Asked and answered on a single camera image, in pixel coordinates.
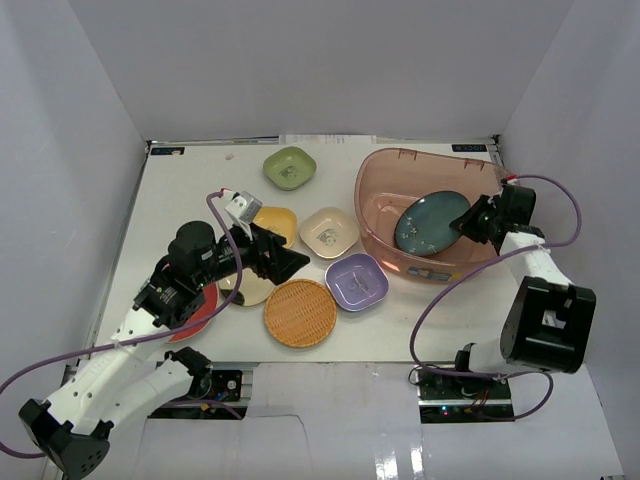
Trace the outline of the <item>teal round ceramic plate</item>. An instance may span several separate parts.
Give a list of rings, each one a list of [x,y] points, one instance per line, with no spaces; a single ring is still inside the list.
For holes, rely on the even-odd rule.
[[[450,224],[469,209],[467,198],[455,191],[433,192],[418,199],[402,213],[396,224],[396,247],[419,257],[441,253],[461,237]]]

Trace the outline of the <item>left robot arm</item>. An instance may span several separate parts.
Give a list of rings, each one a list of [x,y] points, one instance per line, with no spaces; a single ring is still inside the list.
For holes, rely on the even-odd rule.
[[[112,337],[46,399],[20,409],[32,441],[69,479],[84,479],[105,459],[116,429],[174,399],[199,399],[211,387],[210,360],[190,347],[165,353],[164,363],[139,381],[134,373],[205,304],[205,288],[244,268],[275,285],[309,264],[284,237],[252,225],[217,239],[203,221],[181,226]]]

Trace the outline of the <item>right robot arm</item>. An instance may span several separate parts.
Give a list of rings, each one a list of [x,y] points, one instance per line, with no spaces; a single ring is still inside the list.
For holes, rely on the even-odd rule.
[[[557,267],[542,231],[529,224],[533,189],[506,183],[481,196],[450,227],[476,243],[491,244],[519,287],[497,339],[469,343],[456,354],[453,390],[472,399],[488,377],[518,372],[573,374],[583,363],[596,307],[593,290]]]

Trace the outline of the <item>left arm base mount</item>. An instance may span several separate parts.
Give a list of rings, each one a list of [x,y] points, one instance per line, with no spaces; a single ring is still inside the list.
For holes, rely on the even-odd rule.
[[[242,370],[214,369],[199,387],[156,409],[149,419],[242,420],[248,404],[245,377]]]

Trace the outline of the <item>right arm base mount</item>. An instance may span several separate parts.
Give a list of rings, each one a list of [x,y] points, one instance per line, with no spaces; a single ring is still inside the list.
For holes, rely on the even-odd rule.
[[[417,390],[423,425],[509,422],[514,417],[506,380],[442,376],[414,367],[408,381]]]

